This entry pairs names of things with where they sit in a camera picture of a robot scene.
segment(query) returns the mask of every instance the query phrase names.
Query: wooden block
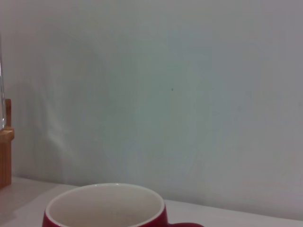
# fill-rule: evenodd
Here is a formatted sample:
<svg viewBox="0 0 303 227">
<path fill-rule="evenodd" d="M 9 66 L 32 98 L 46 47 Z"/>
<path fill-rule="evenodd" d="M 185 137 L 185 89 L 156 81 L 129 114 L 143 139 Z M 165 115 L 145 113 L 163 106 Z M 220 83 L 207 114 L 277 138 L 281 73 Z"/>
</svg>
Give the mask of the wooden block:
<svg viewBox="0 0 303 227">
<path fill-rule="evenodd" d="M 0 131 L 0 188 L 11 184 L 11 141 L 15 131 L 11 127 L 11 101 L 5 100 L 6 126 Z"/>
</svg>

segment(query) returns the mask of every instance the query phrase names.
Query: glass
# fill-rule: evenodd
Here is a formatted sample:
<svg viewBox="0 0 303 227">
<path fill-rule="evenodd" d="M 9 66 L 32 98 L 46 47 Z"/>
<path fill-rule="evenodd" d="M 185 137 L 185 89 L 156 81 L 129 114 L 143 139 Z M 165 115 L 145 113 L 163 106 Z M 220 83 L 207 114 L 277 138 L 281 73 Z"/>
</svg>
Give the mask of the glass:
<svg viewBox="0 0 303 227">
<path fill-rule="evenodd" d="M 2 68 L 2 55 L 1 55 L 1 36 L 0 36 L 0 130 L 4 128 L 6 124 L 6 109 L 5 109 L 5 96 L 4 96 L 4 84 L 3 84 L 3 68 Z"/>
</svg>

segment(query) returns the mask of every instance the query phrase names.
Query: mug rim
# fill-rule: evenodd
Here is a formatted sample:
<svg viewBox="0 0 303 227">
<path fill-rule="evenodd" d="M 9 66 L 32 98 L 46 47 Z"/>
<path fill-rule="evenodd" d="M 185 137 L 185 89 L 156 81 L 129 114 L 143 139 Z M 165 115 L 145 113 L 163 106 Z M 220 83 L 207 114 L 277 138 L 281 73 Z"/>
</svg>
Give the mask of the mug rim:
<svg viewBox="0 0 303 227">
<path fill-rule="evenodd" d="M 115 186 L 115 187 L 120 187 L 120 186 L 127 186 L 127 187 L 133 187 L 133 188 L 137 188 L 137 189 L 141 189 L 141 190 L 145 190 L 145 191 L 148 191 L 150 192 L 151 194 L 155 195 L 161 202 L 161 208 L 160 210 L 154 215 L 152 216 L 151 218 L 147 219 L 146 221 L 144 222 L 140 222 L 136 225 L 132 225 L 132 226 L 128 226 L 128 227 L 139 227 L 139 226 L 142 226 L 142 225 L 145 225 L 153 220 L 155 220 L 158 216 L 160 216 L 162 214 L 162 212 L 164 211 L 165 209 L 165 203 L 164 203 L 164 199 L 158 194 L 156 193 L 155 191 L 149 189 L 149 188 L 145 188 L 145 187 L 142 187 L 142 186 L 138 186 L 138 185 L 135 185 L 135 184 L 128 184 L 128 183 L 98 183 L 98 184 L 91 184 L 91 185 L 86 185 L 86 186 L 82 186 L 82 187 L 78 187 L 78 188 L 74 188 L 74 189 L 71 189 L 71 190 L 68 190 L 67 192 L 64 192 L 60 195 L 57 195 L 55 198 L 53 198 L 46 206 L 45 208 L 45 215 L 47 216 L 47 218 L 53 222 L 54 224 L 56 224 L 57 226 L 60 226 L 60 227 L 69 227 L 69 226 L 66 226 L 66 225 L 63 225 L 59 222 L 57 222 L 56 220 L 54 220 L 52 218 L 52 216 L 50 215 L 50 207 L 54 204 L 54 202 L 56 202 L 57 200 L 61 199 L 62 197 L 72 193 L 72 192 L 75 192 L 75 191 L 83 191 L 87 188 L 92 188 L 92 187 L 107 187 L 107 186 Z"/>
</svg>

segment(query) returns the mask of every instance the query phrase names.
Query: white wall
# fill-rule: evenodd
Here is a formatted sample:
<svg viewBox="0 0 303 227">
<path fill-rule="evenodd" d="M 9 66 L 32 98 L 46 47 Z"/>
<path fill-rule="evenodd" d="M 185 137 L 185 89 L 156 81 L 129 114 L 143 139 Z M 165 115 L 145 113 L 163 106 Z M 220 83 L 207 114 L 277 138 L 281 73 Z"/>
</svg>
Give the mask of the white wall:
<svg viewBox="0 0 303 227">
<path fill-rule="evenodd" d="M 0 0 L 15 175 L 303 220 L 301 0 Z"/>
</svg>

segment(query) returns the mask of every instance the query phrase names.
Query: tabletop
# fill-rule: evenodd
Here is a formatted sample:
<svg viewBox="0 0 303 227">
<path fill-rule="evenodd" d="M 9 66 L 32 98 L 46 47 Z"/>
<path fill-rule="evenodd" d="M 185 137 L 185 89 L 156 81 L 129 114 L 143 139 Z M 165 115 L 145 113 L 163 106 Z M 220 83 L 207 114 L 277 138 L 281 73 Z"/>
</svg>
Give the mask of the tabletop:
<svg viewBox="0 0 303 227">
<path fill-rule="evenodd" d="M 13 178 L 0 190 L 0 227 L 41 227 L 47 203 L 76 186 Z M 303 221 L 273 218 L 166 200 L 170 223 L 196 222 L 205 227 L 303 227 Z"/>
</svg>

